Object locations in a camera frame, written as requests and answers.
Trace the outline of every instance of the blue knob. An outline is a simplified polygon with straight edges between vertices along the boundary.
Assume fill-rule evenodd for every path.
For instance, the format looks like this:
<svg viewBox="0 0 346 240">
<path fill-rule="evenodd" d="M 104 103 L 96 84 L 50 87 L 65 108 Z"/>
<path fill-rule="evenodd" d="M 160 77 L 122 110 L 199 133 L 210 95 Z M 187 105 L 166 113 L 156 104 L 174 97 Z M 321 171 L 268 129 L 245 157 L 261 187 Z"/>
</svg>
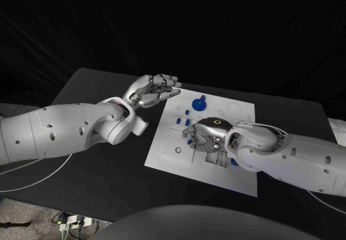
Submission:
<svg viewBox="0 0 346 240">
<path fill-rule="evenodd" d="M 192 107 L 196 111 L 203 111 L 206 109 L 207 104 L 206 104 L 206 96 L 205 95 L 202 95 L 200 98 L 193 100 Z"/>
<path fill-rule="evenodd" d="M 230 164 L 235 166 L 239 166 L 239 164 L 236 163 L 236 161 L 230 158 Z"/>
</svg>

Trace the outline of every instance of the white board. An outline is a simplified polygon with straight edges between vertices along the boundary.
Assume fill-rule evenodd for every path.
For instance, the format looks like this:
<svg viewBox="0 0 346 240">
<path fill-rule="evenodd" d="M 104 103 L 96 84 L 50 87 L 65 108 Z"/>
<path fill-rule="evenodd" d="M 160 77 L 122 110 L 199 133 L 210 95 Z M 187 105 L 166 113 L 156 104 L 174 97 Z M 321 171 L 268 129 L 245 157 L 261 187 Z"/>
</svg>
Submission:
<svg viewBox="0 0 346 240">
<path fill-rule="evenodd" d="M 189 126 L 207 117 L 225 119 L 232 125 L 241 120 L 255 122 L 255 105 L 186 89 L 180 91 L 180 94 L 166 101 L 144 165 L 256 197 L 256 173 L 246 171 L 241 166 L 233 166 L 223 153 L 206 154 L 194 151 L 187 145 L 190 138 L 181 136 L 183 129 L 187 128 L 186 119 L 190 120 Z M 205 95 L 206 109 L 196 111 L 192 103 L 202 95 Z"/>
</svg>

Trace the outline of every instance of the circular hole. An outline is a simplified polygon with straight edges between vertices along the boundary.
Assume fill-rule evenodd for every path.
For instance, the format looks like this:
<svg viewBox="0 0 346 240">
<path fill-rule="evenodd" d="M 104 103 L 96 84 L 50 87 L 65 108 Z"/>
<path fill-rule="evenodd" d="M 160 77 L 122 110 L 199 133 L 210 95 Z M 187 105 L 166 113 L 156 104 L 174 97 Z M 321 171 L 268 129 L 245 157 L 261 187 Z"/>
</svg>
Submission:
<svg viewBox="0 0 346 240">
<path fill-rule="evenodd" d="M 85 134 L 85 128 L 83 127 L 79 127 L 79 134 L 81 134 L 81 136 Z"/>
<path fill-rule="evenodd" d="M 49 137 L 50 137 L 50 140 L 53 141 L 53 140 L 56 139 L 56 133 L 52 132 L 52 133 L 49 134 Z"/>
<path fill-rule="evenodd" d="M 292 149 L 291 149 L 291 151 L 290 151 L 290 154 L 294 156 L 294 155 L 295 155 L 295 153 L 297 153 L 297 149 L 295 149 L 295 148 L 292 148 Z"/>
<path fill-rule="evenodd" d="M 324 158 L 324 163 L 326 163 L 326 164 L 330 164 L 330 163 L 331 163 L 331 158 L 330 158 L 330 156 L 326 156 L 326 158 Z"/>
</svg>

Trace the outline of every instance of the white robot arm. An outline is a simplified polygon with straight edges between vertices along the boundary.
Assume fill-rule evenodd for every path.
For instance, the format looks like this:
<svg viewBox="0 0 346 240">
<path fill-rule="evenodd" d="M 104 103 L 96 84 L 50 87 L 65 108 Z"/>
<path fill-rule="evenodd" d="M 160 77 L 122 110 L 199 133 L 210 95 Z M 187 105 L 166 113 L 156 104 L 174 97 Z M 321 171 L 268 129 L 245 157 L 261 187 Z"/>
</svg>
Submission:
<svg viewBox="0 0 346 240">
<path fill-rule="evenodd" d="M 346 197 L 346 147 L 267 127 L 251 122 L 232 126 L 223 119 L 209 117 L 189 126 L 181 136 L 190 134 L 196 151 L 225 152 L 248 171 L 264 171 L 308 191 Z M 206 140 L 202 144 L 196 144 L 196 133 Z"/>
<path fill-rule="evenodd" d="M 181 84 L 168 75 L 141 76 L 122 98 L 98 104 L 52 105 L 0 119 L 0 165 L 30 159 L 55 158 L 86 150 L 94 144 L 118 144 L 132 132 L 143 134 L 148 123 L 135 115 L 174 97 Z"/>
</svg>

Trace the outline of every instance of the black curtain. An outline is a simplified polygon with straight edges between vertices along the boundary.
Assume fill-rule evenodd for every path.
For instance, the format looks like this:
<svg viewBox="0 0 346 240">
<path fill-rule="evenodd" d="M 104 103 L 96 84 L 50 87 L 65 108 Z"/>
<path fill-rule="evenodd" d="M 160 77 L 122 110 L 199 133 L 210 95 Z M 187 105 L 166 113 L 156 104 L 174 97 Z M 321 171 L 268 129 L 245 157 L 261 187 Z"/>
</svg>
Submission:
<svg viewBox="0 0 346 240">
<path fill-rule="evenodd" d="M 344 1 L 168 7 L 3 3 L 0 101 L 47 96 L 36 105 L 49 105 L 83 67 L 314 101 L 329 117 L 346 117 Z"/>
</svg>

